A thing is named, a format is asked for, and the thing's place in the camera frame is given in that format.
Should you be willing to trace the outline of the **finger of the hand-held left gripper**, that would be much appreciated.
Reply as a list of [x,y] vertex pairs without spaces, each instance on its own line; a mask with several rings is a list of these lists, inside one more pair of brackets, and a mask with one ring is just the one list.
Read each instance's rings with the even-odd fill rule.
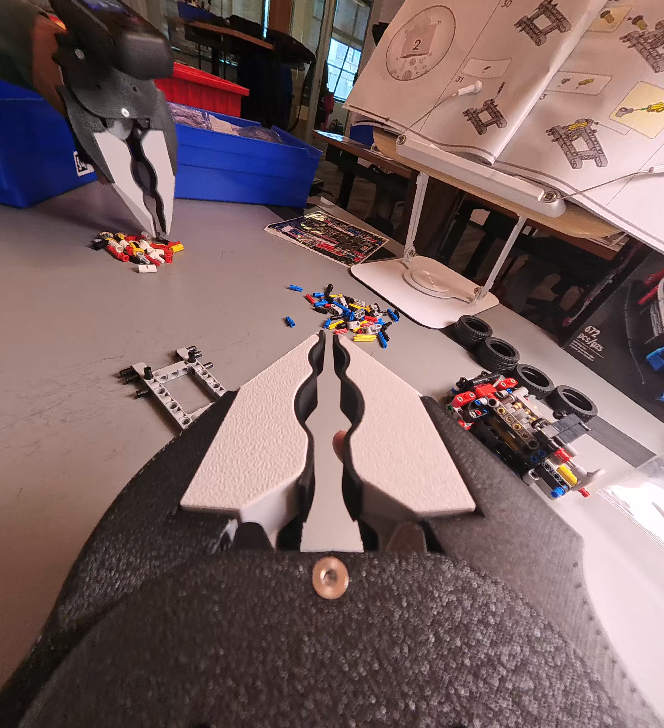
[[137,173],[145,208],[154,238],[164,238],[170,232],[174,213],[175,173],[164,133],[146,130],[139,134]]
[[162,232],[162,132],[133,122],[109,122],[94,140],[111,183],[138,220],[157,238]]

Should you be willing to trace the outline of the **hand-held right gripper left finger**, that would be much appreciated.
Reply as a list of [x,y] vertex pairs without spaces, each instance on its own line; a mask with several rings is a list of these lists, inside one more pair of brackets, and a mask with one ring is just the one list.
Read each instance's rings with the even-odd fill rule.
[[259,525],[300,551],[315,495],[314,437],[325,336],[309,336],[233,393],[180,501],[183,513]]

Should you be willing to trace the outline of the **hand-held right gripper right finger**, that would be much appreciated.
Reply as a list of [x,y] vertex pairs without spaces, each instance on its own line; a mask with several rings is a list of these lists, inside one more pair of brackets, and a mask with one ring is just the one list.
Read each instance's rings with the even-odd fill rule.
[[418,390],[350,340],[333,340],[333,358],[349,420],[342,492],[364,551],[383,549],[401,524],[474,513]]

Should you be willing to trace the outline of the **pile of red white lego pieces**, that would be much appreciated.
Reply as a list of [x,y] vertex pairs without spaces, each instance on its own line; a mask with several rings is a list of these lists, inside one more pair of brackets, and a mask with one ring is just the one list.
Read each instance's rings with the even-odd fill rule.
[[95,251],[104,250],[115,260],[132,264],[142,275],[155,274],[160,268],[171,265],[175,256],[185,250],[180,241],[153,238],[146,232],[100,232],[88,243],[88,247]]

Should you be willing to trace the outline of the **grey lego frame black pins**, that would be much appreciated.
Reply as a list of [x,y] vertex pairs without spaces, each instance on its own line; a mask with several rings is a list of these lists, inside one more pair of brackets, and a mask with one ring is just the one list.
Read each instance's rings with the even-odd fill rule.
[[[227,394],[212,373],[212,362],[204,362],[203,354],[196,345],[175,351],[177,361],[160,369],[153,369],[146,362],[137,362],[121,370],[118,377],[125,384],[136,384],[136,398],[149,397],[158,405],[180,431],[187,430],[205,411],[220,402]],[[207,396],[208,403],[194,411],[186,411],[172,394],[170,386],[184,379],[194,384]]]

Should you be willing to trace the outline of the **pile of mixed lego pieces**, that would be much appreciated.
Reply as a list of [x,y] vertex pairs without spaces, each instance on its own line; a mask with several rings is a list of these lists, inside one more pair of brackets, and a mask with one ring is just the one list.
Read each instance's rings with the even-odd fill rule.
[[335,339],[347,337],[356,344],[375,344],[386,350],[391,341],[390,329],[402,316],[397,308],[345,295],[332,284],[318,292],[298,292],[309,309],[320,316],[320,329],[331,332]]

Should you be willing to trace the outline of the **partly built lego car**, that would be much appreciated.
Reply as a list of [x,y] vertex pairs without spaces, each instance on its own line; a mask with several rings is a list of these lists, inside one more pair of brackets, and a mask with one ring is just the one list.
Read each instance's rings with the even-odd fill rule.
[[513,377],[486,370],[460,378],[446,410],[526,485],[551,500],[577,493],[590,497],[603,470],[576,460],[574,442],[591,433],[575,415],[557,419],[545,400],[529,397]]

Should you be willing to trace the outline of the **black lego tire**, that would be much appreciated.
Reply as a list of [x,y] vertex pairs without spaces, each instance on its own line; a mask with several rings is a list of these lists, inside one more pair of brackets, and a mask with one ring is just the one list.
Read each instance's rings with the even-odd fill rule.
[[545,403],[553,410],[557,419],[575,415],[582,422],[589,422],[599,414],[597,405],[590,397],[568,385],[555,387],[552,392],[546,395]]
[[462,315],[453,326],[452,336],[466,350],[474,350],[481,342],[493,336],[493,329],[479,317]]
[[527,390],[529,397],[544,400],[554,392],[556,385],[553,380],[536,366],[519,362],[512,371],[513,378],[519,387]]
[[483,369],[508,376],[520,361],[519,351],[508,341],[496,336],[482,340],[473,350],[474,358]]

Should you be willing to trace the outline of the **lego sticker sheet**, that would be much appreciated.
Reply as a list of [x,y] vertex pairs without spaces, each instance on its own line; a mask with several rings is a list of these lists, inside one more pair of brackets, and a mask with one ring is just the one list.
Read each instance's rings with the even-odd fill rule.
[[269,224],[265,231],[346,267],[364,263],[389,241],[317,209]]

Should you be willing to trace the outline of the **lego set box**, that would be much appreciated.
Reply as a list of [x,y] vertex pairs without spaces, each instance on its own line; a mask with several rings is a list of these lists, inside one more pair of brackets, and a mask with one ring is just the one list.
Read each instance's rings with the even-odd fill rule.
[[561,346],[664,423],[664,255],[644,251],[591,292]]

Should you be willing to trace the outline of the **lego instruction booklet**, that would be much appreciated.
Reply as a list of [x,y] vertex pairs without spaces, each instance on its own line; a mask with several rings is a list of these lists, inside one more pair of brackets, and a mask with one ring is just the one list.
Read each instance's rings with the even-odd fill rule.
[[664,255],[664,1],[405,2],[345,106]]

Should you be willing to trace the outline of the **red plastic bin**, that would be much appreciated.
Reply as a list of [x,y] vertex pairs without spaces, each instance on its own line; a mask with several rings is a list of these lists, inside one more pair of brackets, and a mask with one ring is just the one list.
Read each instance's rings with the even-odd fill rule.
[[179,62],[171,77],[157,78],[155,85],[169,102],[230,116],[240,115],[242,101],[250,95],[244,86]]

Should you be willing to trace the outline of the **wooden work table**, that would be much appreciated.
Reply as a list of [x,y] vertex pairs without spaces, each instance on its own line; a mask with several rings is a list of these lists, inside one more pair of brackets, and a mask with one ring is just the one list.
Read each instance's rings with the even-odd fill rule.
[[382,191],[399,196],[403,210],[409,212],[415,197],[416,171],[344,135],[320,130],[314,130],[312,135],[315,141],[327,145],[325,159],[343,174],[337,197],[339,207],[348,209],[355,180],[360,178]]
[[291,70],[314,68],[314,53],[286,33],[270,30],[263,36],[257,23],[236,16],[231,21],[228,25],[180,19],[178,24],[198,46],[236,58],[236,83],[249,90],[242,101],[243,119],[289,131],[293,128]]

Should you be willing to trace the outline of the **white book stand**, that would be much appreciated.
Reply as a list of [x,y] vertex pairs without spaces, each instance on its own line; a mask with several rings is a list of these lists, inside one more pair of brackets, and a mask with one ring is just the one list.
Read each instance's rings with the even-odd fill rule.
[[[411,132],[395,135],[381,128],[373,131],[375,143],[386,156],[407,162],[418,171],[416,193],[402,257],[356,264],[349,271],[353,278],[419,325],[440,330],[462,315],[478,315],[497,306],[499,299],[491,293],[491,288],[527,224],[585,240],[601,240],[619,232],[579,205],[561,199],[545,201],[545,189],[529,180],[448,153]],[[416,232],[431,177],[509,210],[517,217],[482,286],[444,263],[416,253]]]

